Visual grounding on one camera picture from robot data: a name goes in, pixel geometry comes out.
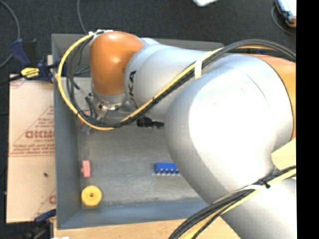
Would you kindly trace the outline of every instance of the blue connector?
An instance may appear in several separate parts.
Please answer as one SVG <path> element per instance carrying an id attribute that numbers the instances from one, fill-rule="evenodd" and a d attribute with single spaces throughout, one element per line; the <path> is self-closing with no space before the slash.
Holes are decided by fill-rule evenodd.
<path id="1" fill-rule="evenodd" d="M 155 174 L 179 174 L 179 170 L 174 163 L 156 163 L 154 165 Z"/>

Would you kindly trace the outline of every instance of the yellow cable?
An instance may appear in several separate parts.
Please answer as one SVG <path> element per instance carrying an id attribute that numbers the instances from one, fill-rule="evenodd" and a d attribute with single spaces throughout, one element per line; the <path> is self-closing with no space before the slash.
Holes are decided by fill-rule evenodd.
<path id="1" fill-rule="evenodd" d="M 92 35 L 94 34 L 88 34 L 84 37 L 82 37 L 80 40 L 76 41 L 73 45 L 71 45 L 71 47 L 64 53 L 62 59 L 61 59 L 61 62 L 59 64 L 59 68 L 58 68 L 58 72 L 56 74 L 56 81 L 57 81 L 57 85 L 58 85 L 58 88 L 59 88 L 59 91 L 61 93 L 61 96 L 64 100 L 64 102 L 67 104 L 67 106 L 71 109 L 71 111 L 82 121 L 84 121 L 85 124 L 89 125 L 90 127 L 92 128 L 95 128 L 95 129 L 98 129 L 98 130 L 112 130 L 113 128 L 112 127 L 99 127 L 99 126 L 95 126 L 89 122 L 87 122 L 79 113 L 78 111 L 76 110 L 76 108 L 72 105 L 72 103 L 69 101 L 69 99 L 67 98 L 64 90 L 63 90 L 63 87 L 62 87 L 62 82 L 61 82 L 61 74 L 62 74 L 62 69 L 63 69 L 63 65 L 64 65 L 64 62 L 66 60 L 66 58 L 69 56 L 69 54 L 82 42 L 86 41 L 87 39 L 89 39 Z"/>
<path id="2" fill-rule="evenodd" d="M 70 48 L 64 53 L 61 62 L 59 64 L 59 68 L 58 68 L 58 72 L 56 74 L 56 80 L 57 80 L 57 84 L 58 84 L 58 88 L 59 91 L 61 93 L 61 96 L 63 97 L 65 103 L 67 104 L 67 106 L 70 108 L 70 110 L 80 119 L 82 120 L 86 125 L 97 129 L 97 130 L 103 130 L 103 131 L 109 131 L 114 129 L 113 127 L 101 127 L 101 126 L 96 126 L 93 125 L 91 123 L 89 123 L 88 121 L 85 120 L 85 118 L 83 118 L 79 112 L 77 111 L 77 109 L 72 105 L 72 103 L 69 101 L 69 99 L 67 98 L 63 87 L 62 87 L 62 83 L 61 83 L 61 74 L 62 74 L 62 69 L 63 69 L 63 65 L 64 62 L 66 60 L 66 58 L 69 56 L 69 54 L 78 46 L 80 45 L 82 42 L 86 41 L 87 39 L 89 39 L 92 35 L 95 35 L 95 33 L 90 33 L 84 37 L 82 37 L 81 39 L 79 39 L 78 41 L 76 41 L 73 45 L 70 46 Z M 262 46 L 262 45 L 258 45 L 258 46 L 251 46 L 250 48 L 267 48 L 267 46 Z M 203 58 L 203 60 L 207 59 L 209 56 L 215 54 L 217 51 L 221 50 L 223 48 L 219 48 L 216 49 L 214 51 L 211 51 L 209 53 L 207 53 L 205 55 L 205 57 Z M 138 108 L 137 110 L 135 110 L 134 112 L 132 112 L 130 115 L 128 115 L 126 118 L 124 118 L 123 120 L 121 120 L 121 122 L 126 121 L 128 119 L 130 119 L 131 117 L 135 116 L 136 114 L 138 114 L 140 111 L 142 111 L 144 108 L 146 108 L 148 105 L 150 105 L 153 102 L 153 99 L 156 99 L 157 97 L 159 97 L 160 95 L 162 95 L 165 91 L 167 91 L 171 86 L 173 86 L 176 82 L 178 82 L 183 76 L 185 76 L 187 73 L 189 73 L 192 69 L 194 69 L 195 67 L 195 63 L 191 64 L 189 67 L 187 67 L 183 72 L 181 72 L 179 75 L 177 75 L 171 82 L 169 82 L 161 91 L 159 91 L 152 99 L 150 99 L 149 101 L 147 101 L 144 105 L 142 105 L 140 108 Z"/>
<path id="3" fill-rule="evenodd" d="M 294 168 L 290 171 L 287 171 L 286 173 L 270 180 L 269 182 L 267 182 L 270 186 L 279 183 L 285 179 L 288 179 L 292 176 L 294 176 L 296 174 L 297 169 Z M 195 225 L 193 225 L 192 227 L 190 227 L 187 231 L 185 231 L 185 233 L 183 233 L 179 238 L 180 239 L 192 239 L 193 236 L 202 228 L 206 225 L 206 223 L 212 219 L 217 213 L 219 213 L 221 210 L 223 210 L 224 208 L 227 208 L 229 206 L 229 208 L 227 208 L 222 214 L 228 212 L 229 210 L 235 208 L 236 206 L 246 202 L 247 200 L 249 200 L 250 198 L 252 198 L 253 196 L 255 196 L 256 194 L 258 194 L 260 192 L 260 190 L 255 190 L 253 191 L 251 194 L 249 194 L 248 196 L 246 196 L 245 198 L 243 198 L 242 200 L 238 201 L 237 203 L 231 205 L 232 203 L 229 203 L 226 206 L 221 207 L 219 210 L 215 211 L 214 213 L 210 214 L 208 217 L 206 217 L 205 219 L 203 219 L 202 221 L 196 223 Z"/>

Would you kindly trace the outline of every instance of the yellow wheel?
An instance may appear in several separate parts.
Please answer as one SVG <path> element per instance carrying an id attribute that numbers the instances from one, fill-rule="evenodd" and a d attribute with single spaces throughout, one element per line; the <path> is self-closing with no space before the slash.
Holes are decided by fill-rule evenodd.
<path id="1" fill-rule="evenodd" d="M 101 202 L 102 192 L 96 186 L 87 186 L 82 190 L 81 199 L 85 206 L 94 207 Z"/>

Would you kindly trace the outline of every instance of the black carpet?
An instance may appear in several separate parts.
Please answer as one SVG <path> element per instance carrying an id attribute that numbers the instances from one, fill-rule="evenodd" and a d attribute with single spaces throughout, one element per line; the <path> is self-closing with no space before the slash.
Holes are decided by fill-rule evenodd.
<path id="1" fill-rule="evenodd" d="M 21 38 L 36 38 L 39 59 L 50 54 L 52 33 L 83 33 L 77 17 L 77 0 L 3 1 L 19 20 Z M 260 38 L 296 51 L 296 37 L 273 23 L 273 6 L 274 0 L 219 0 L 206 7 L 198 7 L 192 0 L 81 0 L 81 14 L 88 31 L 113 29 L 140 37 L 213 41 L 225 45 Z M 286 27 L 276 12 L 275 19 Z M 9 46 L 15 40 L 14 19 L 0 4 L 0 64 L 10 54 Z M 19 62 L 11 59 L 0 69 L 0 80 L 8 77 L 9 72 L 19 71 Z M 16 238 L 34 227 L 34 224 L 5 224 L 7 111 L 8 86 L 0 85 L 0 239 Z"/>

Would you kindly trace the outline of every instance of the gray tray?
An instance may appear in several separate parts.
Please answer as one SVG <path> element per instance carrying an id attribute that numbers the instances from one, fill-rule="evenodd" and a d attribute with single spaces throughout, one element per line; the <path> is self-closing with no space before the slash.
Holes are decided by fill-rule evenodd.
<path id="1" fill-rule="evenodd" d="M 82 35 L 53 34 L 53 61 Z M 212 50 L 220 43 L 157 39 L 182 48 Z M 88 50 L 83 64 L 88 64 Z M 90 78 L 79 79 L 90 91 Z M 139 128 L 135 123 L 112 131 L 91 130 L 87 134 L 54 88 L 57 183 L 57 228 L 81 228 L 185 219 L 206 203 L 182 175 L 156 175 L 154 164 L 172 162 L 163 129 Z M 123 107 L 123 114 L 129 112 Z M 89 160 L 92 176 L 84 179 L 82 160 Z M 95 185 L 102 191 L 94 208 L 81 203 L 81 191 Z"/>

